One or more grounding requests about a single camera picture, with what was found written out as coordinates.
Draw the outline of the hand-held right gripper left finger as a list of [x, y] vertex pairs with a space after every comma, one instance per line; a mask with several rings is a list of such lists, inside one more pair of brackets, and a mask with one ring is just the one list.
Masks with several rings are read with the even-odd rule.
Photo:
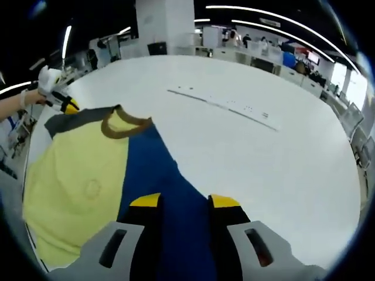
[[81, 280], [156, 280], [161, 252], [161, 193], [134, 200], [84, 244]]

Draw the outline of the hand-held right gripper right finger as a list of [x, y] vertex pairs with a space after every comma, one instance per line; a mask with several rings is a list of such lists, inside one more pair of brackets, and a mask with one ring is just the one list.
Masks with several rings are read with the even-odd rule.
[[265, 224], [251, 221], [231, 197], [209, 195], [210, 249], [218, 280], [293, 280], [290, 244]]

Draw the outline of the person's left hand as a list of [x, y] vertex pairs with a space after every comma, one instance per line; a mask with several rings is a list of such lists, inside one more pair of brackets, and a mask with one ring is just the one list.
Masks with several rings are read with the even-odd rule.
[[42, 95], [39, 92], [37, 88], [34, 90], [26, 90], [24, 94], [24, 104], [25, 105], [33, 105], [33, 104], [46, 105], [47, 99], [44, 95]]

